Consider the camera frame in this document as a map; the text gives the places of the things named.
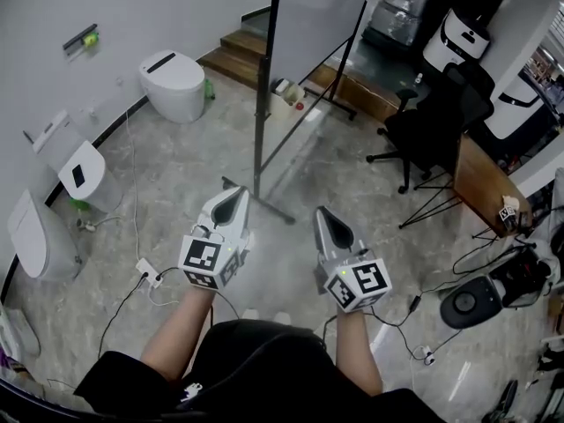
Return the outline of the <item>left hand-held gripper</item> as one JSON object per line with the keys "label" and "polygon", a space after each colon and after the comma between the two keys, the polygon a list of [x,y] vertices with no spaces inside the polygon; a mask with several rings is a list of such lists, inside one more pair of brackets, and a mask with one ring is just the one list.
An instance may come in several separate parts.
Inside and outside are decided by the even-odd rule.
{"label": "left hand-held gripper", "polygon": [[191,234],[184,235],[178,268],[193,286],[223,290],[244,265],[249,243],[247,188],[222,190],[208,200]]}

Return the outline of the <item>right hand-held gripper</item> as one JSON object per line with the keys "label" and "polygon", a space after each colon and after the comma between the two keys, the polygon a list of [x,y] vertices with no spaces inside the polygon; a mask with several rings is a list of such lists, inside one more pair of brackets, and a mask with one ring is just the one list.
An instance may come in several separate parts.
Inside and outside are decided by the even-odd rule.
{"label": "right hand-held gripper", "polygon": [[313,227],[319,295],[332,298],[340,310],[352,313],[374,305],[392,289],[384,261],[367,247],[357,226],[329,207],[317,207]]}

